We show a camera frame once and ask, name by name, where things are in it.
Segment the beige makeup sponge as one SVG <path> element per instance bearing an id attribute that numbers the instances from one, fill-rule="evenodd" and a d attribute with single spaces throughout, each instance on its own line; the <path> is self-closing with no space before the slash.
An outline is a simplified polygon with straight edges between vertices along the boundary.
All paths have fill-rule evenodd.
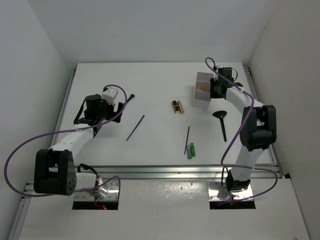
<path id="1" fill-rule="evenodd" d="M 207 87 L 196 87 L 195 90 L 202 91 L 202 92 L 209 92 L 210 91 L 210 89 Z"/>

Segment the white three-compartment organizer box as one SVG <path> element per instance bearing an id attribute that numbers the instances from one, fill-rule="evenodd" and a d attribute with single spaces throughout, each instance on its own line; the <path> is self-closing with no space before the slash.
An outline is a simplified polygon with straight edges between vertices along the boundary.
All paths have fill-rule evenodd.
<path id="1" fill-rule="evenodd" d="M 196 108 L 207 109 L 211 103 L 210 98 L 210 80 L 214 78 L 214 74 L 206 72 L 198 72 L 196 75 L 192 106 Z M 208 88 L 209 92 L 196 91 L 196 88 Z"/>

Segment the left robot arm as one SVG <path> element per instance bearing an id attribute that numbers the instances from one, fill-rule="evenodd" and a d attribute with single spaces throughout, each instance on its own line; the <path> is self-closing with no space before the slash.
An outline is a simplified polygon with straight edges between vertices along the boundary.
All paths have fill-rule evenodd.
<path id="1" fill-rule="evenodd" d="M 93 139 L 103 121 L 121 121 L 124 103 L 115 107 L 115 97 L 106 94 L 87 96 L 73 121 L 73 129 L 49 149 L 41 149 L 35 158 L 33 189 L 37 194 L 70 196 L 76 191 L 93 191 L 97 186 L 95 172 L 79 172 L 74 158 Z"/>

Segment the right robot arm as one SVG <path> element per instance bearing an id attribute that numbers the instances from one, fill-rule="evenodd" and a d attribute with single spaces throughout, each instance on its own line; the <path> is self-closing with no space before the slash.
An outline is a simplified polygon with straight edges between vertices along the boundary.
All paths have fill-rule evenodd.
<path id="1" fill-rule="evenodd" d="M 226 150 L 240 139 L 240 152 L 235 164 L 228 167 L 224 182 L 228 192 L 238 192 L 248 188 L 258 158 L 277 139 L 276 108 L 257 101 L 235 82 L 231 67 L 214 66 L 213 70 L 217 77 L 210 79 L 210 98 L 225 99 L 242 113 L 240 128 Z"/>

